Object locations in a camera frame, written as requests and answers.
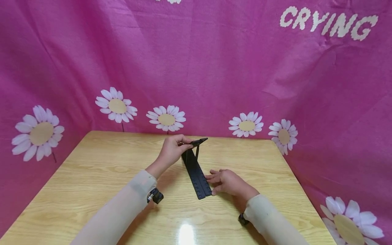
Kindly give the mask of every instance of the left hand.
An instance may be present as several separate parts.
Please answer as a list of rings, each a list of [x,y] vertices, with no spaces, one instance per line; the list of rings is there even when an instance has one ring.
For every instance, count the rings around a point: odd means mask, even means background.
[[[156,163],[163,164],[167,167],[173,165],[181,157],[181,154],[188,149],[192,149],[190,145],[192,140],[183,134],[173,135],[165,139],[159,156],[155,160]]]

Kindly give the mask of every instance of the yellow flower center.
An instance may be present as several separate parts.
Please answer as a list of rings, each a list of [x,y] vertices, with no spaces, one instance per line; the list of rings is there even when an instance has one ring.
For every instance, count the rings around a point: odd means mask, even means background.
[[[118,114],[123,114],[127,111],[127,106],[124,104],[122,100],[119,99],[112,99],[109,102],[109,109],[112,112],[118,113]]]
[[[39,123],[30,132],[30,141],[34,145],[45,144],[53,135],[53,125],[48,122]]]
[[[255,126],[254,122],[251,121],[243,121],[238,125],[242,131],[251,131]]]
[[[349,245],[364,245],[365,239],[361,234],[361,231],[354,224],[354,222],[341,214],[334,217],[334,222],[339,235],[349,244]]]
[[[158,121],[165,126],[173,125],[176,119],[170,114],[162,114],[158,117]]]
[[[286,145],[290,142],[290,134],[286,129],[281,129],[279,131],[278,138],[282,145]]]

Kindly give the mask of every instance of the finger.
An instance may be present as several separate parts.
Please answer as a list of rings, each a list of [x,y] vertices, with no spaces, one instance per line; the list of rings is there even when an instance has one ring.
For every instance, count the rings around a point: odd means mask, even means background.
[[[212,190],[212,195],[215,196],[216,194],[218,194],[218,193],[221,192],[221,191],[223,191],[223,187],[222,187],[222,185],[218,185],[217,187],[215,187],[215,188]]]

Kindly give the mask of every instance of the forearm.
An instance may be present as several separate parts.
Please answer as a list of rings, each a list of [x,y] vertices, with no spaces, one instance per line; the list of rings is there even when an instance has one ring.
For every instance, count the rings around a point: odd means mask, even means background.
[[[156,178],[139,172],[83,227],[72,245],[115,245],[134,218],[147,206],[147,195]]]
[[[298,230],[261,194],[248,201],[244,218],[254,225],[269,245],[308,245]]]

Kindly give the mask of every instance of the white lettering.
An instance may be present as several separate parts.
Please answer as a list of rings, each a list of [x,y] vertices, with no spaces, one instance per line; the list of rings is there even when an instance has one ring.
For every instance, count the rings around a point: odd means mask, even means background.
[[[354,28],[351,30],[351,38],[353,40],[359,40],[359,41],[364,40],[367,37],[367,35],[369,35],[370,29],[364,28],[362,34],[358,34],[358,30],[361,27],[361,25],[368,22],[370,23],[370,27],[374,27],[377,21],[378,21],[377,15],[363,17],[361,20],[357,22],[357,24],[355,24]]]
[[[328,31],[328,29],[331,27],[332,21],[334,21],[336,17],[336,14],[332,14],[331,18],[329,18],[328,22],[325,24],[323,31],[321,32],[321,35],[325,35]]]
[[[305,21],[307,21],[309,17],[310,17],[310,10],[307,8],[302,8],[296,20],[294,21],[293,29],[295,29],[298,24],[301,30],[305,29]]]
[[[290,19],[289,21],[285,21],[286,16],[291,13],[291,15],[293,17],[295,17],[298,13],[298,9],[294,6],[290,6],[288,7],[282,14],[282,16],[280,16],[280,26],[281,27],[288,27],[289,25],[291,25],[291,23],[293,22],[292,19]]]
[[[350,20],[346,24],[346,15],[343,13],[339,15],[338,19],[336,20],[335,25],[332,27],[331,32],[329,33],[329,36],[333,36],[336,33],[336,30],[338,31],[338,37],[344,37],[348,31],[350,30],[350,27],[354,23],[354,21],[357,19],[357,14],[354,14],[351,16]]]
[[[311,31],[311,32],[314,32],[314,31],[316,30],[317,26],[318,26],[319,24],[323,23],[323,22],[328,18],[328,16],[329,16],[329,13],[326,13],[326,14],[323,15],[323,17],[319,20],[319,19],[318,19],[318,12],[315,11],[315,12],[313,13],[313,26],[312,26],[312,28],[311,28],[310,31]]]

